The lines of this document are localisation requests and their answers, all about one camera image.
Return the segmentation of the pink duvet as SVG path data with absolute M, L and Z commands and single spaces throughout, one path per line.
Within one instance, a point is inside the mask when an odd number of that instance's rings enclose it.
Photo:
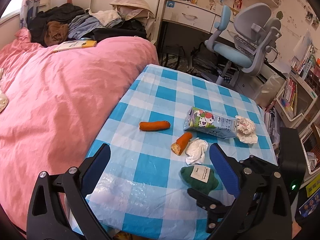
M 56 51 L 31 41 L 28 29 L 1 50 L 1 206 L 27 226 L 41 171 L 79 166 L 107 117 L 148 64 L 155 46 L 140 37 L 112 37 L 95 47 Z

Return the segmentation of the blue milk carton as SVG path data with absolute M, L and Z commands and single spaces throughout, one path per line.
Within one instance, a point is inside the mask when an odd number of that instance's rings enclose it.
M 191 107 L 184 121 L 184 130 L 198 131 L 222 139 L 235 138 L 237 122 L 234 118 L 225 118 L 196 107 Z

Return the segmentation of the grey blue office chair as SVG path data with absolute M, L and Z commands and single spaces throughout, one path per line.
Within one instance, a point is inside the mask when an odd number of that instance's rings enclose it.
M 223 6 L 221 20 L 214 24 L 216 31 L 204 42 L 209 51 L 228 60 L 214 82 L 217 85 L 223 84 L 231 64 L 237 65 L 243 73 L 257 76 L 266 54 L 276 49 L 276 41 L 281 37 L 281 22 L 278 18 L 271 17 L 271 8 L 265 3 L 255 3 L 239 12 L 234 19 L 235 47 L 217 42 L 216 39 L 227 29 L 231 14 L 231 8 Z

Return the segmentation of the orange sausage piece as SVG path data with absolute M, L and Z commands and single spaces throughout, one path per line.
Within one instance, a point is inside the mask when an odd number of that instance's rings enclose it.
M 175 143 L 171 145 L 172 152 L 174 152 L 176 155 L 181 155 L 192 138 L 193 135 L 190 132 L 185 132 L 176 140 Z
M 168 121 L 140 122 L 139 129 L 144 132 L 154 132 L 169 129 L 171 126 Z

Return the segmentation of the white bookshelf cart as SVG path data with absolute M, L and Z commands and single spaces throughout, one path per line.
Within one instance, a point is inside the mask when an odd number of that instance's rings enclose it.
M 315 48 L 310 43 L 302 59 L 294 58 L 290 72 L 266 110 L 275 110 L 287 128 L 297 130 L 304 138 L 319 118 L 319 90 L 311 85 L 313 70 L 318 66 Z

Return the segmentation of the beige wrapper paper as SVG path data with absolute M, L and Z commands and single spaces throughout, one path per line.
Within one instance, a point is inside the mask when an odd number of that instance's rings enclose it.
M 255 124 L 252 120 L 236 115 L 236 136 L 244 144 L 256 144 L 258 137 L 255 133 Z

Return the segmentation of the yellow book on bed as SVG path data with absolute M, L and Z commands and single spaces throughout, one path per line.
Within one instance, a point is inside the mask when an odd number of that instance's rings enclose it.
M 84 48 L 92 48 L 97 45 L 97 41 L 95 40 L 76 40 L 76 41 L 66 41 L 58 45 L 55 49 L 53 49 L 53 53 L 73 50 L 73 49 L 84 49 Z

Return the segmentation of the white tissue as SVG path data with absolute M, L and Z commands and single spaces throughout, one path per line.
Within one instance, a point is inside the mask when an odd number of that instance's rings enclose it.
M 208 142 L 200 138 L 193 140 L 185 153 L 187 155 L 185 162 L 187 165 L 203 164 L 205 159 L 205 152 L 208 149 Z

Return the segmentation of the clear plastic bag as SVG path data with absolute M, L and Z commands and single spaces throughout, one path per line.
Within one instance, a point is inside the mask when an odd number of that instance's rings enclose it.
M 254 101 L 260 107 L 266 108 L 274 100 L 284 84 L 285 79 L 274 74 L 261 85 L 254 94 Z

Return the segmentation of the green plush toy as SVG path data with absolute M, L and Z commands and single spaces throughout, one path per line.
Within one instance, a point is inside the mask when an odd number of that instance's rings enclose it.
M 219 185 L 219 181 L 216 179 L 214 171 L 210 167 L 203 165 L 182 167 L 180 169 L 180 175 L 190 188 L 206 195 L 216 189 Z

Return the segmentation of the pile of clothes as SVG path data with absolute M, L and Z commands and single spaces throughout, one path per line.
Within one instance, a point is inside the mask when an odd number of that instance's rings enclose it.
M 31 41 L 49 47 L 75 40 L 150 38 L 156 18 L 145 0 L 114 0 L 110 5 L 111 10 L 98 12 L 71 3 L 41 11 L 27 23 Z

